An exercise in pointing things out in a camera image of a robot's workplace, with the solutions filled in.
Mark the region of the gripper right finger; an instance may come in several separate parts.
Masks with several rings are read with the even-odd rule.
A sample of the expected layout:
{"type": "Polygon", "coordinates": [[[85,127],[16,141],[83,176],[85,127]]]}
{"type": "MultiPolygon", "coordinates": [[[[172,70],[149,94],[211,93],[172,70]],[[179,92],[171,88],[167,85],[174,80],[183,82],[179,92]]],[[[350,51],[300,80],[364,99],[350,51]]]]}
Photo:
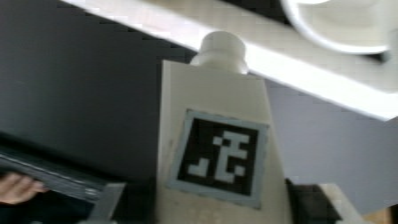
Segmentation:
{"type": "Polygon", "coordinates": [[[336,184],[298,185],[286,181],[293,224],[371,224],[336,184]]]}

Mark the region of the person's hand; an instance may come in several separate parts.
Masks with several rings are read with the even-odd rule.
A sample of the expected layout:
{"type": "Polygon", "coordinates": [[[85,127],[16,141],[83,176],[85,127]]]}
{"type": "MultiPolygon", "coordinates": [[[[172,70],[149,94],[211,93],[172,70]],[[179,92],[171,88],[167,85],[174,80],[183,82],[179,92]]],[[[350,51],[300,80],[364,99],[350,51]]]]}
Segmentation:
{"type": "Polygon", "coordinates": [[[0,178],[0,203],[16,205],[27,202],[48,189],[28,176],[7,173],[0,178]]]}

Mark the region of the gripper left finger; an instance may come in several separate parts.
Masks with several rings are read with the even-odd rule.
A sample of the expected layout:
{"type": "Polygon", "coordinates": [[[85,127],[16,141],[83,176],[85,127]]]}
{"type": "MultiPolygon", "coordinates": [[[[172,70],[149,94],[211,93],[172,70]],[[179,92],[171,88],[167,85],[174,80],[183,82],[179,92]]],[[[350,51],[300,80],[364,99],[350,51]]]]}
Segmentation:
{"type": "Polygon", "coordinates": [[[99,200],[94,204],[91,215],[82,224],[117,224],[117,221],[112,219],[112,216],[123,196],[124,187],[124,183],[107,184],[99,200]]]}

